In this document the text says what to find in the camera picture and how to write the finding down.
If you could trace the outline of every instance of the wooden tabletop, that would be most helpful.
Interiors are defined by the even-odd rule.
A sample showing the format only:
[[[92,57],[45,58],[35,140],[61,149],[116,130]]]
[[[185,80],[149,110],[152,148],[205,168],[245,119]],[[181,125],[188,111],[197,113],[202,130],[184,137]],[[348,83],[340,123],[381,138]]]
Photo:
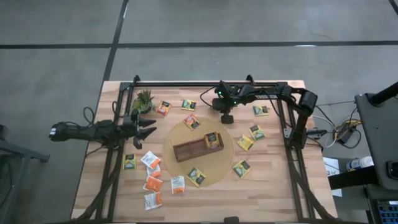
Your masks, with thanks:
[[[293,87],[304,87],[302,80],[287,82]],[[120,82],[104,82],[96,120],[113,119],[111,104],[117,100],[119,84]],[[134,92],[137,93],[141,90],[142,88],[135,88]],[[254,124],[258,124],[265,131],[266,139],[255,142],[248,152],[234,144],[233,164],[242,159],[246,160],[252,167],[250,173],[243,179],[239,179],[231,169],[231,172],[223,180],[213,185],[199,188],[186,186],[184,194],[172,195],[171,176],[164,164],[160,163],[162,175],[159,179],[164,182],[161,188],[163,206],[145,211],[144,196],[151,192],[142,189],[147,173],[146,167],[140,159],[147,151],[152,151],[162,158],[162,146],[166,135],[178,122],[192,113],[181,109],[182,100],[188,99],[197,102],[196,110],[193,112],[196,116],[213,119],[214,122],[220,122],[221,117],[219,112],[211,110],[199,99],[200,93],[207,90],[206,87],[153,87],[151,90],[155,96],[153,102],[156,105],[164,100],[171,103],[172,108],[167,116],[155,111],[143,116],[148,119],[156,119],[157,122],[152,126],[156,126],[157,130],[142,142],[142,150],[134,148],[132,139],[127,141],[124,153],[137,154],[137,170],[121,171],[114,222],[222,222],[224,217],[230,216],[238,216],[241,222],[297,221],[280,120],[269,100],[255,101],[254,104],[246,106],[239,105],[231,112],[234,116],[234,124],[225,125],[234,142],[242,134],[248,136],[248,129]],[[216,95],[209,91],[203,97],[206,101],[211,102]],[[252,105],[266,105],[269,108],[269,115],[255,117]],[[308,119],[307,127],[313,127],[312,118]],[[90,143],[88,152],[99,146],[96,142]],[[312,192],[327,211],[337,217],[319,147],[307,145],[303,150],[303,156]],[[106,149],[101,149],[85,160],[72,218],[82,214],[98,193],[105,158]],[[303,193],[300,194],[305,210]],[[110,190],[105,200],[104,215],[108,211],[109,195]]]

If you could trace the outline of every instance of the small potted plant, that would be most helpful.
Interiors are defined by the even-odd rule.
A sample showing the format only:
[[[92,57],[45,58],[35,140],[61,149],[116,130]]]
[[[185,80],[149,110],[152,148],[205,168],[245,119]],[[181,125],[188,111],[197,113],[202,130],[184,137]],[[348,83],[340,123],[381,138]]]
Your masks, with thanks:
[[[146,114],[155,108],[152,103],[154,96],[150,96],[150,90],[146,89],[137,94],[137,98],[132,103],[132,108],[137,109],[141,114]]]

